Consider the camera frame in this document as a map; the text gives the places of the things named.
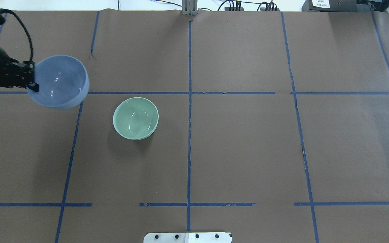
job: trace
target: white background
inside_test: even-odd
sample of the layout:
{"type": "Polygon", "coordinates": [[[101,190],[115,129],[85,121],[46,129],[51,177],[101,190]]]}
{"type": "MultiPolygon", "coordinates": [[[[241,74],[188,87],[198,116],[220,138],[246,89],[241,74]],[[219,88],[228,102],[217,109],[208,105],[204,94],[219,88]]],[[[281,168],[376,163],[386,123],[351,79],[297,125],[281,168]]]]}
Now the white background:
{"type": "MultiPolygon", "coordinates": [[[[167,0],[181,5],[181,0],[167,0]]],[[[263,0],[246,0],[247,2],[263,2],[263,0]]],[[[151,0],[119,0],[120,10],[170,10],[180,7],[151,0]]],[[[221,0],[198,0],[199,8],[217,11],[221,0]]],[[[274,0],[280,11],[301,11],[304,0],[274,0]]],[[[258,4],[242,3],[244,11],[256,11],[258,4]]],[[[11,10],[102,10],[117,9],[117,0],[0,0],[0,8],[11,10]]]]}

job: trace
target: green bowl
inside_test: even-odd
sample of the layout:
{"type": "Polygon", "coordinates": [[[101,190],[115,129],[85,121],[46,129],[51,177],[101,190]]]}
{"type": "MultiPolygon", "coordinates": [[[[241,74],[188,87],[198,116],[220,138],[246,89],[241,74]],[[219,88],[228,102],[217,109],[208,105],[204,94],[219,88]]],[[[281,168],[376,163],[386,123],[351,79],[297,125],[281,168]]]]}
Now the green bowl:
{"type": "Polygon", "coordinates": [[[150,100],[133,97],[123,101],[113,116],[114,128],[118,134],[131,140],[149,137],[159,123],[159,111],[150,100]]]}

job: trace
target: white metal bracket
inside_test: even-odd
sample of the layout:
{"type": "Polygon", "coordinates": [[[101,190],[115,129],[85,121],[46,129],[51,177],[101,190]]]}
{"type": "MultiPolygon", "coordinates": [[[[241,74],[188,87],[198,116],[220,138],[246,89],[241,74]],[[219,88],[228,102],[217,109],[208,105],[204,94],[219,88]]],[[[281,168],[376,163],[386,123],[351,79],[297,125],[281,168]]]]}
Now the white metal bracket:
{"type": "Polygon", "coordinates": [[[149,233],[144,243],[232,243],[232,234],[208,233],[149,233]]]}
{"type": "Polygon", "coordinates": [[[182,15],[198,15],[198,0],[182,0],[182,15]]]}

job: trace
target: bowl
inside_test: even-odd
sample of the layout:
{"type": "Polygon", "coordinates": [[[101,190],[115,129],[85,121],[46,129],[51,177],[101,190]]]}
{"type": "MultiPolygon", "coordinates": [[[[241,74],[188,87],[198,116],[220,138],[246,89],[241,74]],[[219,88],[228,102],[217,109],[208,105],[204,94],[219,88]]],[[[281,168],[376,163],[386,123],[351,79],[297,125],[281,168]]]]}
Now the bowl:
{"type": "Polygon", "coordinates": [[[39,91],[26,89],[29,97],[41,106],[57,110],[79,105],[89,90],[85,66],[66,55],[48,57],[37,63],[34,79],[39,91]]]}
{"type": "Polygon", "coordinates": [[[126,139],[142,140],[157,128],[159,111],[150,100],[133,97],[123,101],[113,115],[114,128],[126,139]]]}

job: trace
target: bowl rim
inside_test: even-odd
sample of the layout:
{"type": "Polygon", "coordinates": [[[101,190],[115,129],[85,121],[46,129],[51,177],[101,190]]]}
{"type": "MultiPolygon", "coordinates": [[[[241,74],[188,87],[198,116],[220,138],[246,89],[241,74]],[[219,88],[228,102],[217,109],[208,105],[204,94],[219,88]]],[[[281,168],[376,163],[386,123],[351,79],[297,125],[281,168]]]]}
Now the bowl rim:
{"type": "MultiPolygon", "coordinates": [[[[46,57],[45,59],[39,61],[35,66],[38,66],[40,63],[42,63],[42,62],[44,62],[44,61],[46,61],[48,59],[51,59],[53,57],[70,57],[70,58],[78,61],[80,63],[80,65],[82,65],[83,71],[85,72],[85,82],[83,83],[82,90],[84,90],[89,85],[88,71],[86,70],[85,65],[80,60],[78,60],[75,57],[72,57],[72,56],[69,56],[69,55],[54,55],[54,56],[46,57]]],[[[30,89],[27,89],[27,92],[28,92],[28,95],[29,95],[30,92],[34,92],[34,91],[32,91],[30,89]]],[[[67,101],[66,103],[62,103],[62,104],[59,104],[59,105],[52,105],[52,106],[45,105],[45,104],[39,102],[38,100],[34,100],[34,99],[33,100],[34,100],[34,102],[36,102],[40,106],[45,106],[45,107],[48,107],[48,108],[59,108],[59,107],[64,107],[64,106],[68,105],[69,103],[73,102],[74,99],[76,99],[80,94],[81,94],[81,92],[79,92],[79,94],[77,94],[75,97],[71,98],[71,100],[67,101]]]]}
{"type": "Polygon", "coordinates": [[[129,140],[142,140],[142,139],[145,139],[145,138],[149,137],[151,134],[153,134],[154,131],[156,131],[156,128],[157,128],[157,126],[158,126],[158,124],[159,124],[159,110],[157,109],[157,106],[156,106],[152,101],[150,101],[150,100],[147,99],[147,98],[143,98],[143,97],[131,97],[131,98],[128,98],[128,99],[126,99],[125,101],[121,102],[121,103],[117,106],[117,108],[116,108],[115,111],[114,111],[114,115],[113,115],[113,118],[112,118],[112,123],[113,123],[113,126],[114,126],[115,131],[116,131],[118,134],[120,134],[122,137],[124,137],[124,138],[126,138],[126,139],[129,139],[129,140]],[[124,136],[123,134],[121,134],[121,133],[118,131],[118,129],[116,128],[116,125],[115,125],[115,121],[116,121],[116,112],[118,111],[118,109],[120,109],[120,107],[121,107],[124,103],[126,103],[126,102],[129,101],[129,100],[133,100],[133,99],[144,99],[144,100],[147,100],[149,103],[151,103],[151,104],[154,106],[154,108],[156,109],[156,112],[157,112],[157,123],[156,123],[156,125],[154,126],[154,128],[153,128],[147,135],[145,135],[144,137],[136,138],[136,139],[134,139],[134,138],[129,138],[129,137],[124,136]]]}

